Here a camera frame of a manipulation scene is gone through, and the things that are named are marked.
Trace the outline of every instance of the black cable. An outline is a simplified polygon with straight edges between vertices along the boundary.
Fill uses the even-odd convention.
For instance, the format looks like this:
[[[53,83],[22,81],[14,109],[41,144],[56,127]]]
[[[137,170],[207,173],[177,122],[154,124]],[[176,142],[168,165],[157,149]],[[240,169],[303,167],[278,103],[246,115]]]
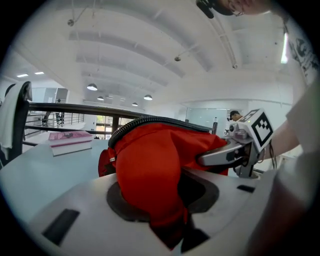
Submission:
[[[271,157],[271,160],[272,160],[273,169],[277,169],[277,159],[276,159],[276,156],[275,156],[274,148],[272,146],[272,139],[269,142],[269,154],[270,154],[270,157]]]

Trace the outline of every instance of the white table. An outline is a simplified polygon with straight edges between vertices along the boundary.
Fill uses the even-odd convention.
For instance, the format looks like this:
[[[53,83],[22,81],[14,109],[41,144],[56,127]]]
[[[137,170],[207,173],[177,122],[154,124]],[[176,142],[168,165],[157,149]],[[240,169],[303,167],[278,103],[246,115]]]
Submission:
[[[39,144],[0,171],[0,188],[13,214],[28,223],[45,205],[73,186],[99,177],[98,162],[107,140],[94,139],[92,149],[53,157]]]

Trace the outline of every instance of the book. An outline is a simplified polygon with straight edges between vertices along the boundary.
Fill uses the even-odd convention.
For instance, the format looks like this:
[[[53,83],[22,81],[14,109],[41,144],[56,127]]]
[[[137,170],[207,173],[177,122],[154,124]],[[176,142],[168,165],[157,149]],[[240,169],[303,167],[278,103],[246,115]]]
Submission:
[[[56,156],[74,153],[78,151],[89,150],[91,149],[91,143],[92,143],[91,141],[78,142],[78,143],[73,143],[68,145],[52,146],[51,148],[52,148],[53,156],[56,157]]]
[[[93,140],[93,136],[85,130],[51,132],[48,140],[50,147],[56,147],[91,142]]]

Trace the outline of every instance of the white ceiling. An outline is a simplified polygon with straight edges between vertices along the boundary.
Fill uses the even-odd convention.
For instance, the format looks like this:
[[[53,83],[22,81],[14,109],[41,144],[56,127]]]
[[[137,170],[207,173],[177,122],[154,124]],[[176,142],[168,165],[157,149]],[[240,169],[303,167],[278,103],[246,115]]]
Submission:
[[[195,0],[52,2],[50,15],[42,16],[50,22],[37,20],[29,29],[38,33],[31,36],[28,30],[18,41],[41,61],[32,61],[31,55],[26,59],[38,63],[37,67],[45,66],[58,83],[65,82],[63,86],[68,88],[67,81],[77,81],[75,86],[83,91],[85,100],[96,101],[98,95],[113,94],[126,99],[121,103],[124,106],[142,99],[143,107],[146,94],[157,95],[193,75],[234,72],[234,65],[237,72],[287,74],[280,63],[282,21],[271,13],[240,17],[214,13],[215,18],[208,19]],[[68,26],[68,20],[76,20],[79,15],[74,26]],[[55,43],[49,39],[53,34]],[[32,49],[35,42],[37,50]],[[72,66],[73,72],[63,74],[66,68],[58,66],[64,63]],[[8,76],[28,71],[23,71],[23,64],[16,66],[19,70]],[[98,92],[87,90],[89,83],[95,83]]]
[[[13,83],[22,82],[26,79],[32,81],[47,81],[50,79],[46,74],[35,74],[36,72],[42,72],[42,70],[30,64],[19,53],[12,50],[11,47],[8,49],[8,55],[0,69],[0,76]],[[17,77],[22,74],[27,74],[28,76]]]

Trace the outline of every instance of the person's arm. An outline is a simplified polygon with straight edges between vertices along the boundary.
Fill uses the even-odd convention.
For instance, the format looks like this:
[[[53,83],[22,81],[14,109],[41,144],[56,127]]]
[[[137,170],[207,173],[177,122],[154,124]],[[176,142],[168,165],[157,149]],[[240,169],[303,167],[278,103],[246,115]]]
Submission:
[[[278,129],[275,130],[271,140],[274,155],[277,157],[285,152],[288,152],[298,146],[300,143],[286,120]],[[265,148],[265,155],[262,153],[259,160],[269,159],[270,156],[270,145]]]

